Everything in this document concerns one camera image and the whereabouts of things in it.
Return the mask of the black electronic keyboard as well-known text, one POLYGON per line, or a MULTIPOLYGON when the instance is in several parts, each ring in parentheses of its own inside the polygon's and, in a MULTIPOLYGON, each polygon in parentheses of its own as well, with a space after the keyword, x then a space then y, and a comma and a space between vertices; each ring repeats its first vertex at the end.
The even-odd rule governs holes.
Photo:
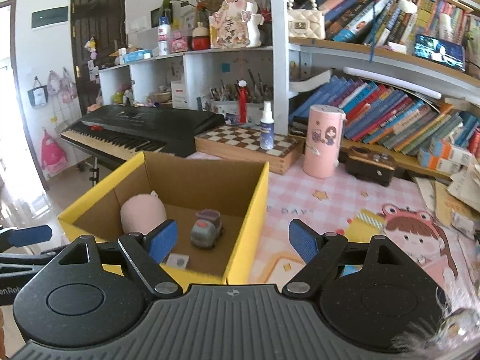
POLYGON ((140 152, 185 158, 195 137, 224 125, 210 111, 173 108, 102 106, 61 132, 61 138, 84 152, 122 164, 140 152))

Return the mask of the wooden chess board box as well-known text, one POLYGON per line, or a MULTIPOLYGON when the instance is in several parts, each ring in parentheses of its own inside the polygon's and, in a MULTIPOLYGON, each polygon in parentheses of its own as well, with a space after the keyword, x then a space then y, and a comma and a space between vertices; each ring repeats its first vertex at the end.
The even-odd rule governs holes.
POLYGON ((269 163, 270 171, 287 173, 303 153, 303 143, 290 136, 275 134, 273 148, 260 147, 260 131, 253 128, 222 125, 195 137, 198 152, 235 161, 269 163))

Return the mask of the brown retro radio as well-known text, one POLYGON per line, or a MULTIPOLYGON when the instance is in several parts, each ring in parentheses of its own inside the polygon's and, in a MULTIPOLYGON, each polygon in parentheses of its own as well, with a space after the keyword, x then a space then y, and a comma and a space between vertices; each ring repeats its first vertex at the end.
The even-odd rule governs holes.
POLYGON ((373 182, 388 187, 397 168, 391 155, 369 150, 363 147, 352 147, 346 153, 346 172, 359 180, 373 182))

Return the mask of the white charger cube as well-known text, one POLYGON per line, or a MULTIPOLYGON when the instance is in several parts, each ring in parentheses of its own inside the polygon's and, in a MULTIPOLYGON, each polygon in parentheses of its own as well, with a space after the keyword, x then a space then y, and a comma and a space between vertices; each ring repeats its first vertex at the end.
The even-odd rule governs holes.
POLYGON ((186 254, 171 253, 168 255, 166 265, 176 269, 185 270, 188 266, 190 256, 186 254))

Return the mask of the white quilted pearl handbag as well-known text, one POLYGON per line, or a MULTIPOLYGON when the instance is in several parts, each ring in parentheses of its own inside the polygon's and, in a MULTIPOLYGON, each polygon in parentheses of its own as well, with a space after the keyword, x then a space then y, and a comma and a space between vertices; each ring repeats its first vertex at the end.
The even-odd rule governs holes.
POLYGON ((295 9, 298 0, 288 0, 287 22, 290 38, 325 40, 325 17, 316 0, 308 0, 310 9, 295 9))

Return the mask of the pink cylindrical canister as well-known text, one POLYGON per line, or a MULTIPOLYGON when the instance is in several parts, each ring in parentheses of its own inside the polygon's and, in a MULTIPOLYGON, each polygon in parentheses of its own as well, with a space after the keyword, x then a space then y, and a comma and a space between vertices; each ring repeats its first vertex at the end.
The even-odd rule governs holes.
POLYGON ((335 174, 345 120, 345 112, 335 106, 316 104, 310 107, 304 154, 305 173, 318 179, 335 174))

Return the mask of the pink plush toy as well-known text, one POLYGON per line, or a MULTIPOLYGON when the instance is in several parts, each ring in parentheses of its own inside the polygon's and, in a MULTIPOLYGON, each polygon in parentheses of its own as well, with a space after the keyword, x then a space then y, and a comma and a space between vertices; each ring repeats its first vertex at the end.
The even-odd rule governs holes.
POLYGON ((137 194, 120 208, 120 221, 125 234, 148 234, 167 219, 165 206, 155 191, 137 194))

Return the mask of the stack of papers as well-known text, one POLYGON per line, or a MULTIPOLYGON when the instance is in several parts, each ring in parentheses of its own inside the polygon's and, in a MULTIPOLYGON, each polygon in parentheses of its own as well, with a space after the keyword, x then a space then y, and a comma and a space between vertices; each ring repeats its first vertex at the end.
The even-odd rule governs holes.
POLYGON ((451 175, 448 193, 476 211, 480 211, 479 165, 470 164, 451 175))

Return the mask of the white cubby shelf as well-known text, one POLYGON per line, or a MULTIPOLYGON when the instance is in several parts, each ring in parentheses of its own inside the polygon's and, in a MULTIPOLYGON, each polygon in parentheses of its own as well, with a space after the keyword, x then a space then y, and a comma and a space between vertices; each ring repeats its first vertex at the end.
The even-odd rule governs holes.
POLYGON ((249 89, 273 86, 272 47, 205 49, 138 60, 99 71, 103 103, 112 105, 122 89, 132 92, 134 102, 146 104, 162 89, 182 97, 180 107, 196 109, 197 98, 212 89, 233 88, 244 80, 249 89))

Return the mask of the pink cartoon table mat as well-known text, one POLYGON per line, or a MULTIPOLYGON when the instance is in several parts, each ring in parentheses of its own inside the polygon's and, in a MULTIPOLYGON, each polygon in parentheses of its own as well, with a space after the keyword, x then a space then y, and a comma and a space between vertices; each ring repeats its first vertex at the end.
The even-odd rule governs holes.
POLYGON ((301 161, 286 174, 270 173, 267 214, 250 282, 283 286, 299 271, 300 258, 288 241, 292 219, 351 242, 386 235, 446 292, 479 289, 479 243, 444 227, 411 181, 395 178, 383 187, 354 178, 343 166, 330 178, 316 179, 304 172, 301 161))

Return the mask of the smartphone on shelf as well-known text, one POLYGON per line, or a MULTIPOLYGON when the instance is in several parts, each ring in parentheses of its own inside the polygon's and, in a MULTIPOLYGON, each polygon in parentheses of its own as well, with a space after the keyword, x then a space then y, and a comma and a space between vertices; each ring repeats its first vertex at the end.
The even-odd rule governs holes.
POLYGON ((465 48, 450 41, 417 34, 414 55, 457 71, 465 71, 465 48))

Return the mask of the white spray bottle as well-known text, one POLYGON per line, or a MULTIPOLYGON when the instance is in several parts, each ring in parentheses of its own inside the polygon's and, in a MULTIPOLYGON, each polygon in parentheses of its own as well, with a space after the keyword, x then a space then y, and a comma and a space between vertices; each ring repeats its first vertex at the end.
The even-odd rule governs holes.
POLYGON ((272 150, 274 146, 274 119, 272 114, 272 102, 264 102, 264 110, 259 125, 259 144, 262 150, 272 150))

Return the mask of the pink cat figurine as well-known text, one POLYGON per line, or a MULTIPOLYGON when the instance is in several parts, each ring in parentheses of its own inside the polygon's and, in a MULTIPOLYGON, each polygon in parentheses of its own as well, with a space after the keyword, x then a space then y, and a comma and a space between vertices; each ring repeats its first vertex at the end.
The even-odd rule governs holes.
POLYGON ((211 48, 260 47, 259 27, 263 23, 255 0, 223 0, 220 9, 209 16, 211 48))

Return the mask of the grey toy car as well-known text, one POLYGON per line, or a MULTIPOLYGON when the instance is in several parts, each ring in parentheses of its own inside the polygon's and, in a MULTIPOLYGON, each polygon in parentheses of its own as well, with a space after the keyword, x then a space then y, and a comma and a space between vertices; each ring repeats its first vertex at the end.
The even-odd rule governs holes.
POLYGON ((190 242, 200 249, 211 249, 223 232, 219 211, 203 209, 196 214, 195 223, 190 232, 190 242))

